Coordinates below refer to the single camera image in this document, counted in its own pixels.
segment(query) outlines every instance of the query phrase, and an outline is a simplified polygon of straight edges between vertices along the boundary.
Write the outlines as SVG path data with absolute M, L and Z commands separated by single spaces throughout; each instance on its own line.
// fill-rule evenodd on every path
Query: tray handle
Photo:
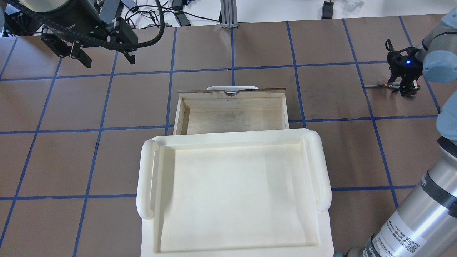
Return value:
M 154 217 L 154 203 L 152 192 L 155 192 L 153 183 L 154 165 L 158 162 L 159 144 L 149 139 L 141 148 L 140 170 L 138 175 L 137 211 L 142 219 L 150 220 Z
M 327 211 L 332 202 L 332 188 L 330 186 L 329 173 L 325 163 L 324 149 L 322 141 L 316 131 L 310 131 L 305 137 L 305 142 L 309 143 L 312 171 L 311 179 L 314 185 L 314 195 L 316 199 L 316 208 L 319 211 Z

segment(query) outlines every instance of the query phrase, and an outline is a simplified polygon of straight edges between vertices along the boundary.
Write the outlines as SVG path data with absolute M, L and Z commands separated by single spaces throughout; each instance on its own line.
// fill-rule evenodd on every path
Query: black cable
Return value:
M 127 17 L 127 14 L 129 12 L 132 12 L 134 9 L 136 8 L 139 8 L 139 7 L 154 7 L 154 8 L 157 8 L 156 5 L 137 5 L 136 7 L 133 7 L 133 8 L 130 8 L 127 13 L 125 14 L 125 17 Z M 214 19 L 210 19 L 210 18 L 206 18 L 206 17 L 201 17 L 201 16 L 197 16 L 197 15 L 194 15 L 194 14 L 191 14 L 191 13 L 188 13 L 188 12 L 185 12 L 185 11 L 178 11 L 178 10 L 175 10 L 173 8 L 167 8 L 167 7 L 162 7 L 162 9 L 165 9 L 164 13 L 166 12 L 172 12 L 174 15 L 177 15 L 177 14 L 181 14 L 181 13 L 185 13 L 185 14 L 188 14 L 190 16 L 193 16 L 195 18 L 199 18 L 199 19 L 204 19 L 204 20 L 208 20 L 208 21 L 215 21 L 217 23 L 220 23 L 218 20 L 214 20 Z
M 71 29 L 69 29 L 65 26 L 62 26 L 56 22 L 50 21 L 47 18 L 42 17 L 39 13 L 33 12 L 32 10 L 23 6 L 19 2 L 19 0 L 8 0 L 8 2 L 11 5 L 13 5 L 14 7 L 16 7 L 17 9 L 21 10 L 23 13 L 30 16 L 31 18 L 37 19 L 53 29 L 62 31 L 65 34 L 69 35 L 70 37 L 78 38 L 89 44 L 98 45 L 98 46 L 101 46 L 101 47 L 104 47 L 104 48 L 107 48 L 110 50 L 119 50 L 119 51 L 123 52 L 126 48 L 135 49 L 135 48 L 143 48 L 143 47 L 151 46 L 160 40 L 160 38 L 164 34 L 164 30 L 165 30 L 164 14 L 163 14 L 162 6 L 160 5 L 159 0 L 155 0 L 156 4 L 159 6 L 157 9 L 159 11 L 159 17 L 160 17 L 160 30 L 159 30 L 159 33 L 157 34 L 157 36 L 155 38 L 153 38 L 149 41 L 143 42 L 143 43 L 123 43 L 123 44 L 107 42 L 107 41 L 100 40 L 100 39 L 97 39 L 94 37 L 89 37 L 87 35 L 84 35 L 82 33 L 76 32 L 76 31 L 72 31 Z

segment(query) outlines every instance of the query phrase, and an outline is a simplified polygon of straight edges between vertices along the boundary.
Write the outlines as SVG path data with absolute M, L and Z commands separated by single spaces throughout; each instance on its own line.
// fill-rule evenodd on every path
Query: qr code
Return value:
M 411 253 L 414 253 L 420 247 L 420 244 L 414 242 L 409 237 L 406 237 L 400 244 Z

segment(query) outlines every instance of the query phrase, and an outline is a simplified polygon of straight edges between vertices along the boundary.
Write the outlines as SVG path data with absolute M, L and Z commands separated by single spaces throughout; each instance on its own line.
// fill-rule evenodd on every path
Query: wooden drawer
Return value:
M 288 129 L 286 89 L 179 91 L 173 135 Z

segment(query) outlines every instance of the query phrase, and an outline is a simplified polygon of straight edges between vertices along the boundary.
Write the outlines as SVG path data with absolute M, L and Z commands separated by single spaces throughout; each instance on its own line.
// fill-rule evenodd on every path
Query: plastic tray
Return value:
M 141 153 L 141 256 L 331 257 L 330 202 L 314 131 L 155 137 Z

